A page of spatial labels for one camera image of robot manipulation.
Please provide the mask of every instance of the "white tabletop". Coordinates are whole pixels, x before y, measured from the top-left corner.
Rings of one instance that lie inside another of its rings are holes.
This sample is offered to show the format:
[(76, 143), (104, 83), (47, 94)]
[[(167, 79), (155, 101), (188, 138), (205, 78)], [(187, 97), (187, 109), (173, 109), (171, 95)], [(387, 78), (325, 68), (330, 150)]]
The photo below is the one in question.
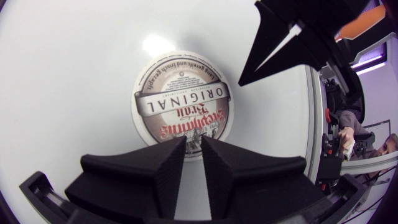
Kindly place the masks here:
[[(44, 172), (54, 190), (85, 154), (142, 147), (131, 118), (139, 72), (189, 50), (223, 72), (234, 97), (226, 142), (270, 156), (303, 156), (304, 66), (244, 87), (241, 72), (260, 17), (254, 1), (7, 1), (0, 13), (0, 190), (21, 223), (42, 223), (18, 186)], [(210, 219), (203, 161), (183, 168), (176, 218)]]

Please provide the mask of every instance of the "metal frame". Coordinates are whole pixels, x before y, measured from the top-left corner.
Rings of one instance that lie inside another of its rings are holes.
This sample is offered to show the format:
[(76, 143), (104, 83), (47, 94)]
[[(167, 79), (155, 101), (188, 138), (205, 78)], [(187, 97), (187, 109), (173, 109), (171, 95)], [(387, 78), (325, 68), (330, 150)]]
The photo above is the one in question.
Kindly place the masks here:
[(304, 174), (315, 184), (318, 175), (319, 160), (321, 157), (322, 134), (325, 133), (325, 113), (323, 109), (325, 91), (322, 91), (322, 82), (318, 72), (306, 65), (308, 83), (308, 104), (309, 104), (309, 123), (308, 123), (308, 142), (305, 160), (307, 167)]
[(398, 164), (398, 151), (388, 155), (379, 156), (359, 161), (343, 162), (341, 164), (340, 175), (344, 174), (367, 174), (383, 169), (387, 169)]

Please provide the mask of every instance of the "dark border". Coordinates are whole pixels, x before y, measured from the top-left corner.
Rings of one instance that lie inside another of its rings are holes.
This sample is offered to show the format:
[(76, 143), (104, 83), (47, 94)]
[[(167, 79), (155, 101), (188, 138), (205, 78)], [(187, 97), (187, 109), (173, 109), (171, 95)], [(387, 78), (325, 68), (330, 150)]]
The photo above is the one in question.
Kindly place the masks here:
[[(2, 7), (5, 5), (6, 0), (0, 0), (0, 12)], [(0, 222), (1, 223), (19, 223), (10, 207), (8, 206), (6, 199), (2, 196), (0, 191)]]

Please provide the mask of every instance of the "seated person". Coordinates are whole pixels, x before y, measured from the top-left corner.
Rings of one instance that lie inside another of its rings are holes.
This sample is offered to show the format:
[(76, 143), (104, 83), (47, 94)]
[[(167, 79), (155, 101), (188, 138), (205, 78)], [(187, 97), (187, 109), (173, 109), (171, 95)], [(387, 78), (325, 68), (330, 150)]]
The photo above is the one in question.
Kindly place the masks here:
[[(359, 121), (356, 119), (355, 115), (350, 111), (342, 112), (342, 114), (339, 117), (339, 127), (341, 128), (341, 131), (338, 133), (340, 137), (340, 150), (339, 150), (340, 154), (344, 151), (345, 148), (347, 148), (350, 144), (353, 143), (355, 134), (369, 134), (369, 132), (365, 130), (362, 127), (361, 123), (359, 123)], [(361, 155), (358, 157), (354, 153), (351, 156), (350, 161), (383, 156), (388, 153), (392, 153), (396, 150), (398, 150), (398, 137), (396, 134), (391, 134), (378, 150), (375, 150), (373, 146), (370, 145), (366, 148), (366, 152), (364, 153), (363, 156)], [(364, 174), (357, 177), (357, 180), (360, 183), (363, 183), (378, 174), (379, 172)], [(375, 183), (375, 181), (376, 179), (367, 184), (367, 186), (370, 187), (372, 184)]]

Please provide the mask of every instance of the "person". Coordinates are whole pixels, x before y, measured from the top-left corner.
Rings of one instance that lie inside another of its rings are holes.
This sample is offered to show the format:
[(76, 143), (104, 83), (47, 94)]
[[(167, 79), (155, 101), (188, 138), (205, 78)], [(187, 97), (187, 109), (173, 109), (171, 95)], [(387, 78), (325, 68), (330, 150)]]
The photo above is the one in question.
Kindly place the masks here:
[[(339, 117), (339, 128), (341, 131), (338, 133), (340, 137), (340, 147), (339, 147), (339, 157), (343, 158), (343, 151), (349, 145), (351, 145), (354, 141), (355, 134), (369, 134), (369, 132), (364, 129), (361, 123), (356, 119), (355, 115), (350, 111), (343, 111)], [(355, 153), (351, 156), (350, 161), (357, 161), (360, 159), (369, 159), (377, 156), (383, 156), (392, 152), (398, 151), (398, 136), (393, 133), (388, 136), (388, 138), (384, 141), (384, 144), (378, 149), (375, 150), (373, 145), (367, 146), (364, 154), (357, 156)], [(369, 196), (370, 188), (373, 186), (379, 175), (380, 171), (371, 172), (368, 174), (356, 175), (356, 180), (364, 184), (367, 188), (365, 194), (362, 199), (355, 206), (351, 214), (357, 211), (366, 201)]]
[[(355, 115), (350, 111), (343, 111), (341, 113), (339, 117), (339, 127), (341, 129), (338, 133), (338, 136), (340, 137), (340, 153), (353, 143), (355, 134), (369, 134), (369, 132), (364, 129), (361, 123), (356, 119)], [(370, 145), (366, 148), (364, 155), (358, 157), (356, 154), (353, 154), (350, 161), (383, 156), (397, 150), (398, 136), (393, 133), (385, 140), (384, 144), (378, 150), (375, 150), (373, 145)]]

